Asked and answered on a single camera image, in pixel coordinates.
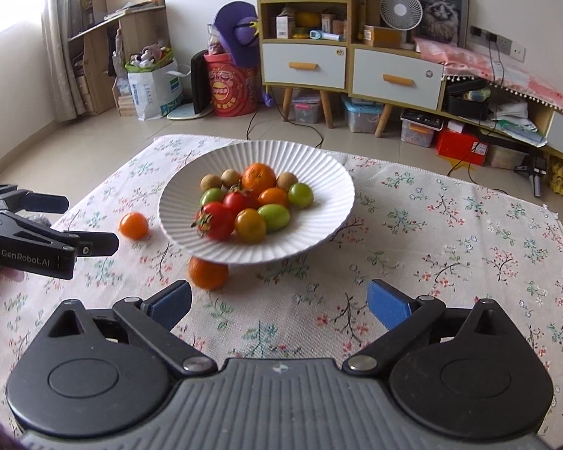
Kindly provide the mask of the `red tomato large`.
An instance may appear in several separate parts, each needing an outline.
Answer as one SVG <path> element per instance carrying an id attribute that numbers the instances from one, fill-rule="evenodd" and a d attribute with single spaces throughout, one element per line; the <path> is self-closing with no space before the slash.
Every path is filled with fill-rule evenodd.
<path id="1" fill-rule="evenodd" d="M 201 237 L 224 242 L 234 232 L 235 217 L 226 205 L 220 202 L 209 202 L 200 207 L 191 227 L 196 229 Z"/>

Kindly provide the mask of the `yellow orange tomato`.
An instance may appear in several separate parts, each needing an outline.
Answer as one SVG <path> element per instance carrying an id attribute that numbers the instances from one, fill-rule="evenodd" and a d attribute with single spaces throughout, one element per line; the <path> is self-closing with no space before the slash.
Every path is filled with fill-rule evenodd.
<path id="1" fill-rule="evenodd" d="M 256 209 L 246 208 L 235 219 L 235 231 L 245 244 L 259 244 L 266 236 L 266 222 Z"/>

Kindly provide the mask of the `green round tomato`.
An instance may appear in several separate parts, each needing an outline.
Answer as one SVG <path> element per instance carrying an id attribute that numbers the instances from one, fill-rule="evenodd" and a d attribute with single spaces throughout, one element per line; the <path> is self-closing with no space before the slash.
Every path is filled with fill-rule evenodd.
<path id="1" fill-rule="evenodd" d="M 205 206 L 209 203 L 220 203 L 226 197 L 227 193 L 220 188 L 209 188 L 201 196 L 200 205 Z"/>

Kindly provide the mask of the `brown longan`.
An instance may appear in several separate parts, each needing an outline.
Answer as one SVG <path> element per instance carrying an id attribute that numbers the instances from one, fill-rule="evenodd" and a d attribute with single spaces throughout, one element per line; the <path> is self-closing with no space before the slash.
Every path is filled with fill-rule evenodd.
<path id="1" fill-rule="evenodd" d="M 285 192 L 289 192 L 290 188 L 298 183 L 298 178 L 290 172 L 283 172 L 276 179 L 276 187 Z"/>
<path id="2" fill-rule="evenodd" d="M 235 169 L 226 169 L 221 173 L 220 180 L 224 187 L 230 189 L 241 182 L 242 175 Z"/>
<path id="3" fill-rule="evenodd" d="M 223 180 L 220 176 L 214 174 L 205 175 L 200 181 L 200 189 L 202 192 L 206 192 L 210 189 L 220 189 L 223 187 Z"/>

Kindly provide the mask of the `light green tomato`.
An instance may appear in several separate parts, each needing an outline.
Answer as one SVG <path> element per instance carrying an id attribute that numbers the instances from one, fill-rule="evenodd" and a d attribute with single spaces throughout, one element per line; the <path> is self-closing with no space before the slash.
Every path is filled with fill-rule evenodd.
<path id="1" fill-rule="evenodd" d="M 266 225 L 266 232 L 274 233 L 284 229 L 290 222 L 290 211 L 280 204 L 262 205 L 257 210 Z"/>

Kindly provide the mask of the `large orange mandarin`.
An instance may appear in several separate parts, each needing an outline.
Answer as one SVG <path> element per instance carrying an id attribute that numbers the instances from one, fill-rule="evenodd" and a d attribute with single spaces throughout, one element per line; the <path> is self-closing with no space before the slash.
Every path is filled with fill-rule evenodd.
<path id="1" fill-rule="evenodd" d="M 244 170 L 241 185 L 251 196 L 258 197 L 266 189 L 276 186 L 276 175 L 265 163 L 252 163 Z"/>

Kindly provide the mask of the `small orange tomato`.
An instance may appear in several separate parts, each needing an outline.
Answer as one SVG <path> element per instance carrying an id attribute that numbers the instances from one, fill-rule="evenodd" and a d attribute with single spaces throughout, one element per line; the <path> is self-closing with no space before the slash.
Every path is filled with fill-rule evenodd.
<path id="1" fill-rule="evenodd" d="M 129 212 L 121 218 L 119 232 L 127 239 L 140 241 L 149 234 L 148 220 L 140 212 Z"/>

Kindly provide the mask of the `floral tablecloth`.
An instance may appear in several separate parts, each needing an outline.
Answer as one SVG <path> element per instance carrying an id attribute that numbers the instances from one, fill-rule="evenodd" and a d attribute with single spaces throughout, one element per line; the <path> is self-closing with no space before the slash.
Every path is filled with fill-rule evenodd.
<path id="1" fill-rule="evenodd" d="M 396 163 L 340 154 L 356 201 L 340 229 L 280 262 L 235 267 L 219 291 L 193 292 L 174 333 L 217 361 L 336 358 L 371 344 L 382 325 L 366 290 L 381 278 L 451 307 L 493 298 L 553 382 L 541 436 L 563 444 L 563 225 L 547 208 Z M 147 298 L 187 274 L 189 255 L 153 225 L 114 256 L 78 261 L 71 280 L 27 275 L 0 283 L 0 423 L 5 385 L 47 317 L 65 299 L 105 308 Z"/>

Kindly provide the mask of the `dark green tomato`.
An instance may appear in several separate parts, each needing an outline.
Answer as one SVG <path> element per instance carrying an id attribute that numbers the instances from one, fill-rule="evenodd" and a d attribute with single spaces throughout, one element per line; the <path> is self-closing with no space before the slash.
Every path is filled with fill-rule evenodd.
<path id="1" fill-rule="evenodd" d="M 314 201 L 312 189 L 304 183 L 294 183 L 288 191 L 290 204 L 294 207 L 304 209 L 309 207 Z"/>

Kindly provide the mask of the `orange tomato in plate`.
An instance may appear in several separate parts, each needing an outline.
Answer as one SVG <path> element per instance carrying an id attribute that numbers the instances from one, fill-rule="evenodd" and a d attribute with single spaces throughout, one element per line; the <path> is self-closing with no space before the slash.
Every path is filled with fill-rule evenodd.
<path id="1" fill-rule="evenodd" d="M 260 205 L 276 204 L 286 208 L 290 207 L 287 192 L 278 187 L 271 187 L 262 191 L 258 196 L 258 202 Z"/>

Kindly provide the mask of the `white paper bag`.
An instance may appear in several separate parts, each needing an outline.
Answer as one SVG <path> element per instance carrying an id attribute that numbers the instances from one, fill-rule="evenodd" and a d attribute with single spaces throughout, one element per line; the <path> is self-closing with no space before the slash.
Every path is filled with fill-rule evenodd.
<path id="1" fill-rule="evenodd" d="M 179 70 L 176 58 L 160 67 L 139 68 L 127 65 L 131 96 L 140 121 L 166 117 L 182 103 L 182 78 L 189 75 Z"/>

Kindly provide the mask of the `blue lid storage box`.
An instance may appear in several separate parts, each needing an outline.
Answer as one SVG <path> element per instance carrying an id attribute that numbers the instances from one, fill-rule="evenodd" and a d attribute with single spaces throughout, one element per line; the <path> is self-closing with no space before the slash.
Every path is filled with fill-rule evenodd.
<path id="1" fill-rule="evenodd" d="M 342 103 L 350 132 L 367 134 L 375 132 L 383 111 L 381 103 L 353 99 L 350 96 L 342 96 Z"/>

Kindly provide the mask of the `low wooden tv cabinet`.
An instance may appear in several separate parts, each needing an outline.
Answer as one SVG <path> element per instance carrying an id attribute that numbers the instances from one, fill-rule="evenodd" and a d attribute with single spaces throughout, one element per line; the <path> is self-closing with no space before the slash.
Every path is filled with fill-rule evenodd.
<path id="1" fill-rule="evenodd" d="M 447 76 L 442 111 L 563 159 L 563 108 L 500 80 Z"/>

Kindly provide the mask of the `grey curtain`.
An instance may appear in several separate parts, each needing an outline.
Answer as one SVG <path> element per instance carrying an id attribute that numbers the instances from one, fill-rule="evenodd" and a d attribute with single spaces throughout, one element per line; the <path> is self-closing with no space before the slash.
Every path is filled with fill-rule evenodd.
<path id="1" fill-rule="evenodd" d="M 81 23 L 80 0 L 45 0 L 42 36 L 54 111 L 60 123 L 73 121 L 86 113 L 69 49 L 69 39 L 81 32 Z"/>

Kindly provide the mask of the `white desk fan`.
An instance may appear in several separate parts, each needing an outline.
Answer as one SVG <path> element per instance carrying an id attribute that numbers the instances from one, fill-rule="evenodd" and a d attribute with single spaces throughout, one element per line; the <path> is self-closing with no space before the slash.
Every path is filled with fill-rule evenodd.
<path id="1" fill-rule="evenodd" d="M 380 0 L 380 16 L 383 22 L 394 30 L 407 33 L 400 47 L 414 50 L 410 34 L 423 20 L 423 7 L 419 0 Z"/>

